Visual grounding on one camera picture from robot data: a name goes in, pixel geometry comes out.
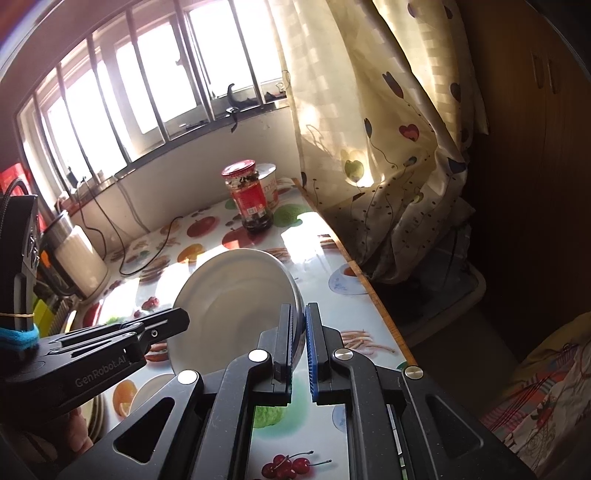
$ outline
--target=table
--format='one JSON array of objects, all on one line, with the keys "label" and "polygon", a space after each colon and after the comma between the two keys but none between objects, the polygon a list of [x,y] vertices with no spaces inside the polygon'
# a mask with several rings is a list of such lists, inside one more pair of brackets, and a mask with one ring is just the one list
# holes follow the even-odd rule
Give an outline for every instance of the table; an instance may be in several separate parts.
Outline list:
[{"label": "table", "polygon": [[[227,200],[173,222],[162,253],[133,277],[121,277],[118,269],[122,252],[112,254],[106,259],[111,275],[108,286],[91,306],[79,312],[74,326],[81,327],[85,317],[101,325],[171,307],[189,275],[209,258],[227,249],[256,248],[271,253],[288,268],[304,304],[318,302],[323,324],[340,330],[349,346],[355,347],[361,335],[371,339],[374,346],[355,349],[376,365],[402,368],[406,362],[415,364],[361,269],[306,192],[297,181],[289,179],[278,180],[278,191],[274,226],[254,238],[246,235],[233,200]],[[134,241],[127,249],[124,271],[136,270],[149,261],[167,232],[168,225]],[[303,358],[294,371],[292,403],[270,412],[261,420],[266,426],[253,431],[246,480],[263,478],[262,466],[279,453],[293,455],[309,450],[314,450],[308,455],[311,463],[328,459],[332,462],[313,467],[305,478],[349,477],[344,406],[319,407],[312,403],[306,356]],[[149,361],[124,381],[140,389],[156,375],[171,372],[170,361]],[[107,407],[103,433],[122,420],[113,406],[116,387],[104,393]]]}]

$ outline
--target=person's hand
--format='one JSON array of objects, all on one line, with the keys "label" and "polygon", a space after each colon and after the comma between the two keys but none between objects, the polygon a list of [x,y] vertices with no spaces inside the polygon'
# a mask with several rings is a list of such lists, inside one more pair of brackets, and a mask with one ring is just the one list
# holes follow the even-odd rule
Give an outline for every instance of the person's hand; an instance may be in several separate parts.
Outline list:
[{"label": "person's hand", "polygon": [[74,453],[69,457],[76,458],[92,447],[92,440],[88,437],[82,409],[78,407],[67,415],[61,428],[53,427],[50,434],[23,432],[8,425],[1,426],[2,433],[26,463],[39,465],[55,462],[58,458],[57,449],[53,445],[55,440],[63,445],[62,448],[69,448]]},{"label": "person's hand", "polygon": [[86,420],[82,416],[80,407],[70,412],[70,419],[66,427],[66,438],[68,445],[76,455],[82,455],[92,447],[92,440],[88,436]]}]

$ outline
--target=jar label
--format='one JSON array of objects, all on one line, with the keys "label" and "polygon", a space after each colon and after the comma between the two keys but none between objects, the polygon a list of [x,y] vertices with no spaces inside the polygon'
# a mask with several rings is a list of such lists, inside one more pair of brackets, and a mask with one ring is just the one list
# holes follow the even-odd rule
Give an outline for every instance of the jar label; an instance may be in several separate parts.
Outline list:
[{"label": "jar label", "polygon": [[248,188],[232,192],[232,197],[243,216],[263,212],[267,206],[265,194],[259,182]]}]

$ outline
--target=stack of plates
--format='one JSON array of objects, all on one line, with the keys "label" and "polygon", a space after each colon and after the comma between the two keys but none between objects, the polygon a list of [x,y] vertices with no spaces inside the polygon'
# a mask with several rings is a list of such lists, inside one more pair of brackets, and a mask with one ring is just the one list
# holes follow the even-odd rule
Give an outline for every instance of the stack of plates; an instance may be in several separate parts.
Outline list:
[{"label": "stack of plates", "polygon": [[98,397],[82,405],[82,416],[86,420],[88,436],[93,443],[100,439],[100,434],[105,420],[105,398],[101,394]]}]

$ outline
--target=wooden table edge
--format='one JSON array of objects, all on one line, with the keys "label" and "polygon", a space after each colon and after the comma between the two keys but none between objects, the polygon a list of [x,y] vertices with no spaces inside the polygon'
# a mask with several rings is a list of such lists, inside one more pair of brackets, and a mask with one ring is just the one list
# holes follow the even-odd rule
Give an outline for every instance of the wooden table edge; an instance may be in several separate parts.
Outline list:
[{"label": "wooden table edge", "polygon": [[[322,216],[322,214],[316,208],[316,205],[314,204],[314,202],[312,202],[312,199],[308,195],[308,192],[306,192],[304,190],[304,188],[301,186],[299,179],[293,178],[292,180],[295,183],[295,186],[298,188],[298,190],[302,194],[302,196],[306,199],[306,201],[308,202],[310,207],[316,213],[318,213],[320,216]],[[388,330],[392,334],[392,337],[394,337],[394,341],[396,341],[398,347],[400,348],[400,351],[404,355],[404,358],[407,360],[408,364],[409,365],[416,365],[417,361],[415,360],[413,354],[411,353],[410,348],[408,348],[408,345],[404,341],[402,334],[400,334],[400,331],[396,327],[396,324],[392,320],[392,317],[390,316],[390,314],[386,310],[386,307],[384,306],[382,301],[379,299],[378,294],[375,292],[374,288],[371,286],[371,283],[369,283],[369,280],[365,277],[365,275],[361,271],[361,268],[359,268],[357,262],[351,258],[351,256],[349,255],[349,252],[347,252],[345,246],[342,244],[339,237],[336,235],[336,233],[330,227],[330,225],[329,225],[329,235],[332,238],[332,240],[335,242],[336,246],[338,247],[339,251],[341,252],[343,257],[345,258],[347,263],[349,264],[351,270],[353,270],[353,272],[355,272],[355,275],[357,275],[357,278],[359,279],[359,281],[361,282],[361,284],[365,288],[365,291],[368,293],[369,298],[371,299],[374,306],[378,310],[378,313],[382,317],[382,320],[386,324],[386,327],[388,327]]]}]

